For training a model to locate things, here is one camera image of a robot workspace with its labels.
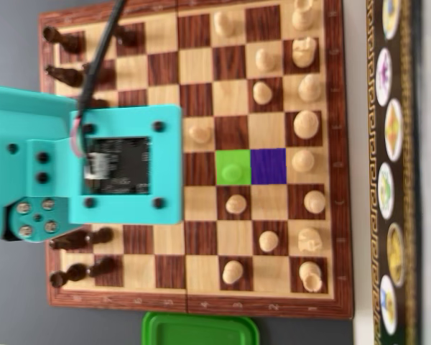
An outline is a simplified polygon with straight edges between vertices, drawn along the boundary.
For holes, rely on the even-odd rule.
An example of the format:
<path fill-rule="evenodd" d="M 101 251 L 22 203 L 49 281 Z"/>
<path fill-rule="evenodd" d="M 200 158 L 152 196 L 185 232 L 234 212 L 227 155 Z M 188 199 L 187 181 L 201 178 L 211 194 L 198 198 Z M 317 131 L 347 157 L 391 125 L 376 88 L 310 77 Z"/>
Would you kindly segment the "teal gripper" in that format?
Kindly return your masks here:
<path fill-rule="evenodd" d="M 76 229 L 68 199 L 24 197 L 24 138 L 0 138 L 0 239 L 44 242 Z"/>

